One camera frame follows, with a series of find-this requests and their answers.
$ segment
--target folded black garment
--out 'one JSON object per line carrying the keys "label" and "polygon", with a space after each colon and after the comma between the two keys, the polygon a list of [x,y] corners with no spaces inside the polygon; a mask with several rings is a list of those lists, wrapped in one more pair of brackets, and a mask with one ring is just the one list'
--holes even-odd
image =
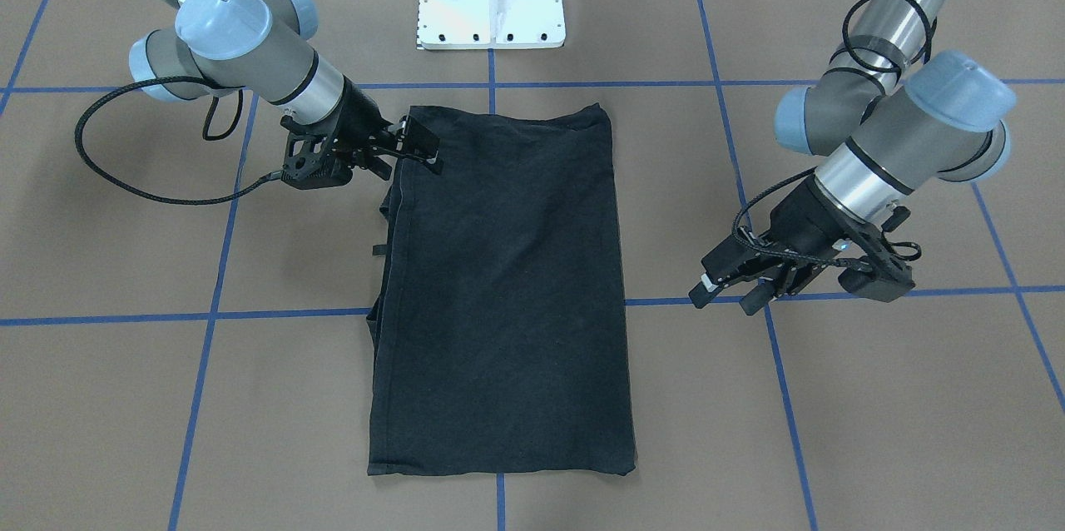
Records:
{"label": "folded black garment", "polygon": [[410,111],[368,316],[370,475],[635,467],[610,119]]}

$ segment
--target light blue joint cap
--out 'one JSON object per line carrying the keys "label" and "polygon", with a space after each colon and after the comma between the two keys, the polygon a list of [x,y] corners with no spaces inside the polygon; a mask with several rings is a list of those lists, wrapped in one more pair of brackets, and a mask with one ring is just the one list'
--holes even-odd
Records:
{"label": "light blue joint cap", "polygon": [[776,132],[776,144],[802,154],[813,154],[809,139],[806,137],[806,93],[808,87],[797,87],[788,90],[776,105],[776,117],[773,119],[773,130]]}
{"label": "light blue joint cap", "polygon": [[1005,144],[1002,145],[1002,153],[999,155],[999,159],[995,161],[992,168],[973,179],[973,182],[982,182],[984,179],[988,179],[990,176],[996,175],[998,171],[1002,170],[1006,161],[1010,160],[1010,153],[1013,151],[1013,137],[1010,134],[1010,126],[1005,125],[1005,121],[1002,121],[1002,130],[1005,132]]}
{"label": "light blue joint cap", "polygon": [[290,0],[296,9],[296,20],[299,22],[299,37],[311,39],[318,33],[318,7],[313,0]]}
{"label": "light blue joint cap", "polygon": [[228,61],[255,50],[273,24],[262,0],[185,0],[174,28],[196,54]]}
{"label": "light blue joint cap", "polygon": [[[148,62],[148,36],[150,35],[148,34],[134,42],[133,46],[130,47],[130,74],[133,76],[133,81],[152,80],[159,77],[152,70],[151,63]],[[182,102],[185,100],[166,89],[164,85],[149,85],[141,89],[148,96],[163,102]]]}
{"label": "light blue joint cap", "polygon": [[1009,86],[956,50],[936,54],[904,90],[921,111],[966,132],[987,132],[1017,103]]}

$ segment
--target black cable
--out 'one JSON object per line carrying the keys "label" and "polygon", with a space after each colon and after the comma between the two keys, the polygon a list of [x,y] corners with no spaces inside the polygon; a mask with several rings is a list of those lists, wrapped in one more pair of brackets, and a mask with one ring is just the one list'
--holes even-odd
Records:
{"label": "black cable", "polygon": [[263,183],[274,182],[275,179],[281,179],[281,171],[275,170],[273,171],[273,173],[266,173],[262,176],[262,178],[257,179],[255,182],[251,183],[251,185],[248,185],[244,189],[239,190],[239,193],[229,194],[228,197],[207,198],[207,200],[182,200],[181,198],[157,197],[155,194],[148,194],[145,193],[144,189],[137,189],[137,187],[129,185],[129,183],[122,182],[120,181],[120,179],[115,178],[115,176],[108,173],[108,171],[105,170],[102,170],[102,168],[100,168],[100,166],[98,166],[98,164],[96,164],[88,156],[88,153],[85,152],[85,145],[83,139],[85,133],[85,125],[87,125],[88,119],[97,111],[102,109],[103,105],[106,105],[108,102],[111,102],[112,100],[118,98],[124,94],[133,92],[134,89],[140,89],[142,87],[148,87],[151,85],[162,85],[165,83],[180,83],[180,82],[198,83],[200,85],[206,85],[214,89],[220,89],[220,86],[206,79],[194,79],[194,77],[191,76],[173,76],[173,77],[167,77],[167,79],[150,79],[150,80],[133,82],[131,84],[124,85],[117,89],[108,93],[96,102],[93,102],[93,104],[88,109],[85,109],[85,112],[81,115],[81,118],[78,119],[78,123],[73,128],[73,145],[75,148],[78,149],[78,155],[81,156],[81,160],[84,161],[84,163],[88,166],[88,168],[95,171],[96,175],[99,175],[100,178],[106,179],[108,182],[114,183],[114,185],[121,187],[121,189],[126,189],[127,193],[136,194],[137,197],[148,198],[148,200],[163,202],[163,204],[186,204],[186,205],[222,204],[222,202],[228,202],[229,200],[236,200],[236,198],[243,197],[243,195],[247,193],[251,193],[252,189],[259,187],[260,185],[263,185]]}
{"label": "black cable", "polygon": [[[856,64],[863,66],[866,69],[869,69],[870,71],[878,71],[881,73],[895,73],[897,76],[901,76],[902,74],[901,64],[898,65],[891,64],[890,67],[878,67],[876,65],[872,65],[870,63],[866,63],[865,61],[863,61],[862,57],[858,56],[858,53],[856,53],[854,50],[854,44],[851,43],[851,31],[850,31],[851,18],[854,17],[858,9],[862,9],[863,5],[869,1],[870,0],[859,0],[855,2],[854,6],[852,6],[851,10],[847,12],[847,16],[843,17],[843,48],[847,49],[847,53],[849,54],[849,56],[851,56],[851,59],[854,60]],[[904,0],[904,1],[907,4],[910,4],[910,6],[913,7],[913,10],[917,13],[917,16],[920,17],[921,24],[924,26],[924,46],[922,46],[921,49],[917,52],[917,56],[923,54],[924,61],[927,63],[928,60],[931,59],[932,56],[932,36],[935,34],[935,29],[936,29],[935,23],[929,21],[929,16],[924,13],[924,10],[921,9],[920,3],[917,3],[917,0]]]}
{"label": "black cable", "polygon": [[211,135],[211,120],[214,118],[214,111],[218,107],[217,96],[212,96],[211,107],[207,110],[207,117],[203,119],[203,133],[201,136],[207,142],[215,142],[217,139],[227,139],[233,130],[236,129],[236,123],[241,121],[241,115],[244,114],[244,89],[236,90],[236,114],[233,115],[233,122],[229,125],[229,129],[218,135]]}
{"label": "black cable", "polygon": [[[921,255],[924,254],[924,251],[921,250],[920,244],[917,244],[917,243],[894,243],[894,242],[890,242],[890,239],[888,239],[886,235],[882,235],[882,238],[884,239],[884,243],[887,244],[887,246],[890,247],[891,254],[897,255],[897,258],[899,259],[899,261],[915,262],[915,261],[917,261],[917,259],[920,259]],[[914,253],[913,254],[899,254],[899,251],[895,250],[895,249],[900,249],[900,248],[901,249],[913,250]]]}
{"label": "black cable", "polygon": [[810,175],[814,175],[813,168],[808,168],[808,170],[804,170],[802,173],[792,175],[791,178],[787,178],[783,182],[775,183],[775,185],[772,185],[768,189],[758,194],[757,197],[754,197],[754,200],[749,201],[744,208],[739,210],[739,213],[737,213],[736,218],[733,220],[733,238],[740,243],[740,246],[747,247],[749,250],[756,251],[758,254],[775,255],[775,258],[782,258],[785,259],[785,261],[807,262],[810,263],[810,265],[839,266],[841,269],[856,269],[862,270],[863,272],[870,272],[870,270],[872,270],[872,266],[869,265],[869,263],[861,262],[855,258],[817,258],[817,255],[810,254],[789,253],[784,250],[765,249],[765,247],[756,246],[754,243],[751,243],[750,239],[744,238],[744,236],[740,234],[739,221],[747,215],[748,212],[750,212],[754,204],[757,204],[763,198],[768,197],[768,195],[776,193],[776,190],[781,187],[790,185],[790,183],[799,182],[800,179],[809,178]]}

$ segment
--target grid line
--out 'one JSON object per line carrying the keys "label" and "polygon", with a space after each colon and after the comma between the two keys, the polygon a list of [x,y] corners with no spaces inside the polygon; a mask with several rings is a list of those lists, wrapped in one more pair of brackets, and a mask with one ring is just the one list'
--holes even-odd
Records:
{"label": "grid line", "polygon": [[[716,83],[714,89],[718,98],[718,107],[721,111],[721,122],[724,127],[725,142],[728,145],[728,157],[736,176],[736,193],[739,195],[740,204],[747,203],[747,194],[743,190],[743,178],[740,171],[739,160],[736,155],[736,145],[732,135],[732,126],[728,120],[728,107],[725,104],[724,87],[721,83],[721,74],[718,71],[718,60],[714,50],[714,36],[710,33],[709,19],[706,16],[704,0],[695,0],[699,5],[699,15],[703,23],[703,35],[706,39],[706,52],[710,60],[710,72]],[[809,520],[810,531],[818,531],[817,512],[814,507],[814,498],[810,492],[809,480],[806,477],[806,465],[802,454],[802,443],[799,438],[799,429],[796,426],[794,413],[791,410],[791,395],[788,391],[787,376],[784,371],[784,361],[781,356],[780,346],[776,344],[776,329],[772,319],[770,308],[765,306],[766,331],[769,334],[769,342],[773,353],[773,364],[776,367],[776,379],[781,387],[781,399],[784,406],[784,416],[787,420],[788,433],[791,437],[791,449],[794,451],[796,469],[799,475],[799,482],[802,488],[803,502],[806,508],[806,516]]]}
{"label": "grid line", "polygon": [[34,35],[37,34],[37,27],[40,26],[40,18],[45,16],[45,9],[48,7],[48,1],[40,0],[40,4],[37,5],[37,12],[33,15],[33,21],[30,23],[30,30],[26,32],[26,39],[22,40],[22,49],[18,51],[15,68],[11,71],[11,77],[7,79],[7,85],[4,86],[3,95],[0,95],[0,115],[3,115],[4,109],[7,107],[7,100],[11,99],[15,81],[18,80],[18,74],[22,71],[22,65],[26,64],[26,56],[30,53],[30,45],[33,43]]}
{"label": "grid line", "polygon": [[[488,49],[488,114],[495,114],[495,49]],[[507,482],[502,472],[495,475],[495,531],[507,530]]]}
{"label": "grid line", "polygon": [[[985,288],[916,288],[912,289],[901,300],[921,299],[922,297],[949,296],[1000,296],[1000,295],[1048,295],[1049,293],[1065,293],[1065,285],[1019,285],[1019,287],[985,287]],[[719,296],[711,304],[738,303],[740,296]],[[781,297],[781,302],[831,302],[831,300],[859,300],[849,293],[802,293],[798,296]],[[666,297],[630,297],[625,299],[627,308],[643,306],[691,306],[687,296]],[[289,311],[219,311],[215,315],[218,321],[234,321],[235,319],[304,319],[320,318],[320,316],[359,316],[368,315],[370,308],[296,308]],[[203,321],[210,312],[146,312],[137,315],[83,315],[83,316],[26,316],[26,318],[0,319],[0,327],[61,327],[61,326],[99,326],[99,323],[126,322],[171,322],[171,321]]]}
{"label": "grid line", "polygon": [[[244,144],[241,147],[241,159],[236,165],[236,175],[233,181],[233,193],[239,193],[241,178],[244,173],[244,165],[248,159],[248,145],[251,142],[251,133],[255,129],[256,114],[258,113],[259,96],[252,96],[251,106],[248,110],[248,120],[245,125]],[[192,460],[193,443],[196,438],[196,424],[199,420],[199,406],[203,398],[203,386],[207,380],[207,368],[211,358],[211,346],[214,341],[214,331],[218,321],[219,304],[222,303],[222,293],[226,282],[226,266],[229,262],[229,249],[233,239],[233,229],[236,227],[236,209],[240,205],[240,198],[229,203],[229,217],[226,221],[226,234],[222,243],[222,253],[218,255],[218,276],[215,282],[214,293],[211,296],[211,310],[208,316],[207,330],[203,333],[203,348],[200,353],[199,368],[196,371],[196,384],[193,389],[193,401],[190,406],[189,426],[185,430],[185,441],[181,450],[181,464],[178,467],[178,479],[174,487],[174,502],[170,507],[170,519],[167,531],[177,531],[178,520],[181,515],[181,502],[184,497],[185,480],[189,475],[189,464]]]}
{"label": "grid line", "polygon": [[[1006,83],[1027,83],[1027,82],[1037,82],[1041,80],[1002,80]],[[1028,326],[1028,331],[1032,336],[1032,342],[1035,345],[1036,352],[1038,352],[1039,360],[1043,361],[1043,367],[1046,368],[1047,377],[1050,380],[1050,386],[1052,387],[1054,395],[1058,398],[1058,403],[1061,405],[1062,412],[1065,413],[1065,394],[1062,392],[1061,383],[1058,381],[1056,372],[1054,372],[1053,364],[1050,363],[1050,356],[1047,353],[1045,346],[1043,345],[1043,338],[1039,337],[1038,327],[1035,326],[1034,319],[1032,319],[1032,314],[1028,310],[1028,303],[1025,300],[1025,293],[1021,291],[1020,285],[1017,282],[1017,277],[1014,273],[1013,265],[1010,263],[1010,259],[1005,253],[1005,247],[1002,244],[1002,239],[998,234],[998,228],[995,226],[994,216],[992,216],[990,210],[987,208],[987,202],[984,201],[983,194],[980,192],[980,187],[977,183],[970,183],[972,186],[972,193],[977,198],[977,204],[980,205],[980,212],[983,216],[984,223],[987,227],[987,231],[992,235],[992,239],[995,243],[995,249],[998,251],[999,259],[1002,262],[1002,268],[1005,270],[1006,277],[1010,280],[1011,293],[1017,297],[1017,306],[1020,308],[1020,314],[1023,316],[1025,323]]]}
{"label": "grid line", "polygon": [[[366,82],[358,87],[368,90],[388,89],[532,89],[567,87],[711,87],[722,86],[802,86],[814,85],[818,80],[599,80],[599,81],[528,81],[528,82]],[[1007,85],[1063,85],[1065,79],[1002,79]],[[108,93],[117,89],[112,85],[59,85],[59,86],[15,86],[0,88],[5,94],[84,94]]]}

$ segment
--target silver arm segment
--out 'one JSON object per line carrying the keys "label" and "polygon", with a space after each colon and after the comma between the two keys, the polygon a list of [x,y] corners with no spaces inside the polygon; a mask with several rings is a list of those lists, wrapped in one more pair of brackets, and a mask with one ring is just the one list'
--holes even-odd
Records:
{"label": "silver arm segment", "polygon": [[317,30],[311,0],[164,0],[178,10],[175,27],[155,30],[130,49],[137,82],[161,100],[193,100],[237,88],[281,109],[289,130],[281,179],[298,189],[343,185],[355,167],[388,179],[391,154],[440,173],[437,136],[404,117],[384,119],[373,99],[322,57],[307,39]]}
{"label": "silver arm segment", "polygon": [[[935,20],[946,2],[914,1],[929,21]],[[924,32],[920,15],[908,2],[869,0],[849,31],[854,53],[864,63],[840,45],[816,86],[786,96],[776,117],[781,144],[814,154],[835,151],[861,125],[870,102],[894,90],[924,45]]]}
{"label": "silver arm segment", "polygon": [[[212,21],[216,34],[225,35],[224,20],[240,16],[233,4],[220,0],[164,0],[179,10],[179,19],[190,19],[183,12]],[[140,81],[154,77],[192,76],[207,79],[228,88],[248,87],[263,99],[278,105],[300,125],[312,125],[330,114],[344,90],[344,76],[320,56],[307,44],[317,28],[317,15],[310,0],[245,0],[260,2],[268,11],[268,20],[256,24],[267,27],[259,42],[245,44],[224,59],[219,51],[190,47],[181,30],[157,30],[133,46],[130,68]],[[191,83],[175,83],[148,88],[147,93],[163,100],[192,100],[209,90]]]}
{"label": "silver arm segment", "polygon": [[[750,204],[741,210],[732,234],[702,260],[705,273],[689,293],[697,308],[723,288],[755,281],[740,301],[754,315],[770,300],[802,292],[829,266],[842,269],[842,288],[871,300],[890,302],[915,287],[907,263],[920,258],[920,247],[885,236],[910,216],[900,202],[932,178],[973,182],[995,173],[1010,153],[1001,117],[1016,103],[999,79],[951,50],[892,92],[929,48],[945,1],[862,0],[851,9],[867,4],[853,26],[851,15],[845,18],[843,46],[821,80],[789,92],[776,110],[780,144],[828,159],[754,198],[808,175],[772,210],[768,231],[742,227]],[[838,258],[849,244],[864,255]]]}

